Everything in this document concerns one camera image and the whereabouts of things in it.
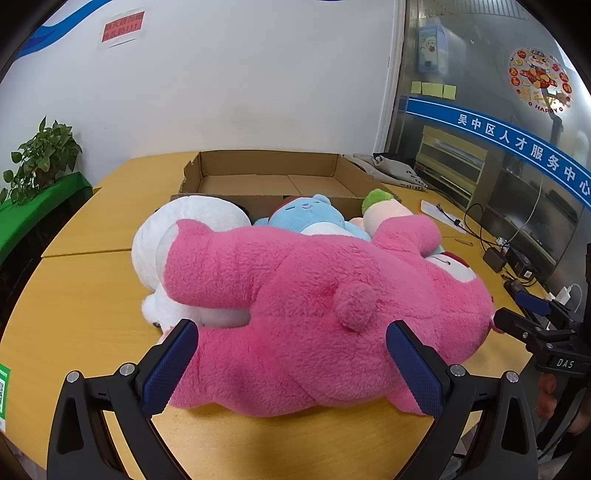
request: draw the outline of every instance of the blue stripe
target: blue stripe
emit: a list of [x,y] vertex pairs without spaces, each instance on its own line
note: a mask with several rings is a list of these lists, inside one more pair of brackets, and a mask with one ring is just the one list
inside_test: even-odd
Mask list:
[[40,27],[33,36],[29,38],[27,43],[25,43],[25,46],[18,53],[17,58],[19,59],[25,55],[29,55],[30,53],[52,45],[82,22],[86,17],[96,12],[100,7],[108,4],[110,1],[111,0],[92,0],[61,22],[50,27]]
[[406,109],[411,115],[457,128],[501,147],[560,183],[591,209],[591,172],[540,137],[484,113],[437,100],[410,97]]

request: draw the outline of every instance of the blue banner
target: blue banner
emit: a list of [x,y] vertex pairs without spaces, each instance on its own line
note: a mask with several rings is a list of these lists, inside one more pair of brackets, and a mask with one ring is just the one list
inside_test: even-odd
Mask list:
[[525,160],[591,210],[591,173],[554,145],[488,115],[445,102],[408,98],[407,113],[454,127]]

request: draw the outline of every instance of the blue gripper pad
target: blue gripper pad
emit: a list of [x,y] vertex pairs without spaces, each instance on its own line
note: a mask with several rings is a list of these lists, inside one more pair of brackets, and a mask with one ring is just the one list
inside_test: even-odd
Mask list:
[[197,350],[198,341],[197,326],[189,321],[144,381],[142,411],[146,416],[151,417],[164,411]]
[[539,299],[524,291],[519,291],[515,294],[515,303],[521,308],[534,312],[541,317],[546,317],[551,312],[548,300]]
[[441,384],[395,323],[391,323],[386,330],[386,346],[421,411],[425,415],[438,418],[443,412]]

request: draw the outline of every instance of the potted plant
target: potted plant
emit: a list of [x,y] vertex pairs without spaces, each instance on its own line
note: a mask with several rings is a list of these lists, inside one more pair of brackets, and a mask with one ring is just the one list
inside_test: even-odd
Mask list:
[[4,172],[9,188],[0,191],[0,205],[7,198],[22,205],[55,183],[59,172],[74,170],[82,149],[72,137],[72,127],[57,121],[46,127],[46,120],[47,117],[41,121],[39,132],[32,139],[18,147],[22,152],[11,153],[12,161],[20,165],[16,173]]

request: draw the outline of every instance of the black box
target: black box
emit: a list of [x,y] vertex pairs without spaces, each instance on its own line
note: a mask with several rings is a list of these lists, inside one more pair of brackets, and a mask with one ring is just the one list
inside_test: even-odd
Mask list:
[[535,273],[535,268],[531,264],[530,259],[523,253],[509,248],[506,253],[506,258],[511,270],[513,270],[518,278],[523,278],[524,280],[532,279]]
[[503,270],[503,267],[507,264],[505,256],[499,252],[496,248],[489,247],[484,253],[482,259],[486,264],[491,267],[495,273],[499,273]]

